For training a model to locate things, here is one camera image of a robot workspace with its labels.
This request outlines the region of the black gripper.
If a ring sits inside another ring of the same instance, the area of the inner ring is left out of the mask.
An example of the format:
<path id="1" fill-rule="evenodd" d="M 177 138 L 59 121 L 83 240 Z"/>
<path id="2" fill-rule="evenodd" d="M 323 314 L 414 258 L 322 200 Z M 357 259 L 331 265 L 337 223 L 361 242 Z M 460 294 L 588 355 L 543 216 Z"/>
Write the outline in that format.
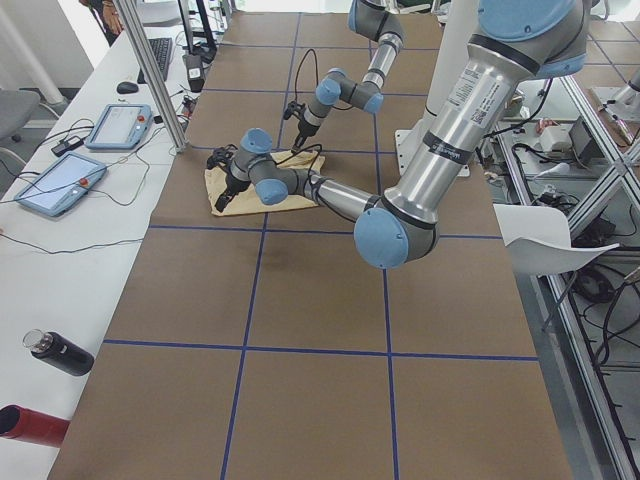
<path id="1" fill-rule="evenodd" d="M 316 135 L 319 127 L 312 124 L 305 117 L 307 107 L 304 103 L 298 103 L 293 100 L 287 104 L 283 112 L 283 119 L 288 121 L 292 117 L 298 120 L 298 135 L 296 136 L 294 143 L 291 147 L 292 153 L 299 153 L 306 142 L 306 137 L 313 137 Z"/>
<path id="2" fill-rule="evenodd" d="M 237 149 L 238 147 L 234 144 L 216 147 L 212 150 L 206 162 L 208 170 L 218 168 L 225 174 L 226 190 L 219 195 L 214 204 L 217 212 L 223 212 L 233 201 L 235 195 L 246 191 L 249 187 L 248 181 L 237 179 L 231 173 L 232 158 Z"/>

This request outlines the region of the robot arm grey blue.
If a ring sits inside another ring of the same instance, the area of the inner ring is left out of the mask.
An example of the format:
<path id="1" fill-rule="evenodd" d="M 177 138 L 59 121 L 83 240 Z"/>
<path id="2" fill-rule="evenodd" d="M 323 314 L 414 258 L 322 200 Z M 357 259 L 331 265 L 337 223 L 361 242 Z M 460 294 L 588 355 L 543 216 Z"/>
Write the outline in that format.
<path id="1" fill-rule="evenodd" d="M 333 67 L 319 80 L 308 100 L 289 102 L 283 118 L 297 119 L 297 135 L 292 145 L 294 153 L 301 151 L 307 140 L 318 133 L 338 103 L 371 115 L 381 109 L 384 84 L 403 48 L 403 27 L 385 1 L 353 1 L 348 25 L 352 32 L 376 44 L 377 48 L 370 52 L 369 63 L 360 79 L 352 76 L 352 67 Z"/>
<path id="2" fill-rule="evenodd" d="M 302 196 L 353 221 L 356 248 L 373 267 L 396 268 L 426 256 L 439 238 L 439 204 L 517 86 L 583 67 L 591 7 L 588 1 L 453 2 L 444 33 L 452 38 L 469 21 L 464 64 L 435 118 L 418 123 L 396 185 L 377 196 L 311 169 L 281 166 L 271 136 L 252 128 L 226 153 L 226 184 L 215 209 L 223 211 L 248 189 L 266 206 Z"/>

